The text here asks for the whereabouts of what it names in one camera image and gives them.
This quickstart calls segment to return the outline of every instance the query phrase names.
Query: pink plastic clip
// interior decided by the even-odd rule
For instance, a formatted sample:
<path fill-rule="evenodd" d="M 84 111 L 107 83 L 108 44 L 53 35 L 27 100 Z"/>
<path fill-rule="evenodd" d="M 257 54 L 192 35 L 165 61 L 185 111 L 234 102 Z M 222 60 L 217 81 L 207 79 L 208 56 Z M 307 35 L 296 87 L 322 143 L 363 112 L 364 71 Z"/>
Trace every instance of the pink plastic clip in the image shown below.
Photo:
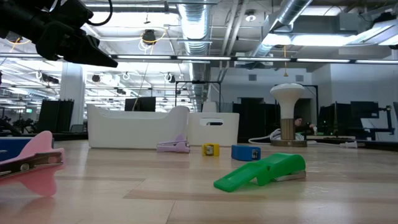
<path fill-rule="evenodd" d="M 160 142 L 156 146 L 157 152 L 182 152 L 189 153 L 190 148 L 187 140 L 180 134 L 178 135 L 174 141 L 169 142 Z"/>
<path fill-rule="evenodd" d="M 0 162 L 0 185 L 21 182 L 29 190 L 52 196 L 57 192 L 54 173 L 65 168 L 63 149 L 52 149 L 52 133 L 44 131 L 13 159 Z"/>

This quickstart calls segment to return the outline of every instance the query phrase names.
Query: purple clip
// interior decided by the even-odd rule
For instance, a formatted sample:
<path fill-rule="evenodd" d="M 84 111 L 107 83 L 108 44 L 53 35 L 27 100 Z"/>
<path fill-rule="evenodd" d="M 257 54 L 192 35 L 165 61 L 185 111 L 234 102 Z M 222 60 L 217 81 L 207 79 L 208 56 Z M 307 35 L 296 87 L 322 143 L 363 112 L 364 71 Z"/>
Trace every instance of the purple clip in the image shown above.
<path fill-rule="evenodd" d="M 156 145 L 157 152 L 184 152 L 189 153 L 190 148 L 187 140 L 180 134 L 174 141 L 160 142 Z"/>

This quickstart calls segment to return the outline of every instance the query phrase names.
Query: person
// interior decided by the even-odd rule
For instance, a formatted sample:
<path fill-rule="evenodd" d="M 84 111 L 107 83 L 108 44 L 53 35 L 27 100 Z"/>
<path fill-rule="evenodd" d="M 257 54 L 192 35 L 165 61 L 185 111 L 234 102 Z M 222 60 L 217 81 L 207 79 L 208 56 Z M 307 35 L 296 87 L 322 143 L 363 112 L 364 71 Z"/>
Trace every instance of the person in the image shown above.
<path fill-rule="evenodd" d="M 305 131 L 305 126 L 302 125 L 303 123 L 303 117 L 301 116 L 295 116 L 294 117 L 294 126 L 296 128 L 296 132 L 304 132 Z"/>

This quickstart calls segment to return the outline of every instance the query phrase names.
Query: white lamp shade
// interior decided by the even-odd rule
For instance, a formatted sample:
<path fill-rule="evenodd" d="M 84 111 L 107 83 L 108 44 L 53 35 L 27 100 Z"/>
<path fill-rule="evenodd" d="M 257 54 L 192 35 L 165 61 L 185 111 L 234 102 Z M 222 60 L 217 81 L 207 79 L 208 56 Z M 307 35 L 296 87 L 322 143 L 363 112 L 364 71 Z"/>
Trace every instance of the white lamp shade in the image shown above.
<path fill-rule="evenodd" d="M 271 94 L 280 104 L 280 118 L 293 119 L 294 105 L 303 95 L 305 88 L 299 84 L 281 84 L 271 89 Z"/>

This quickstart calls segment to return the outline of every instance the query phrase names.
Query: wooden table surface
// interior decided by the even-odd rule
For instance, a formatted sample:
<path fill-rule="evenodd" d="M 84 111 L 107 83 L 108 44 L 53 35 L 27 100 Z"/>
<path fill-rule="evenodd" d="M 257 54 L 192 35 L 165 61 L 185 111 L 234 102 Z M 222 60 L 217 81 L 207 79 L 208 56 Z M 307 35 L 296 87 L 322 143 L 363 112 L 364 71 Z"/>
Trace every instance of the wooden table surface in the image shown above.
<path fill-rule="evenodd" d="M 89 149 L 56 142 L 67 154 L 52 198 L 22 184 L 0 186 L 0 223 L 398 223 L 398 153 L 328 146 L 283 148 L 303 155 L 307 178 L 248 184 L 233 193 L 213 182 L 244 162 L 154 150 Z"/>

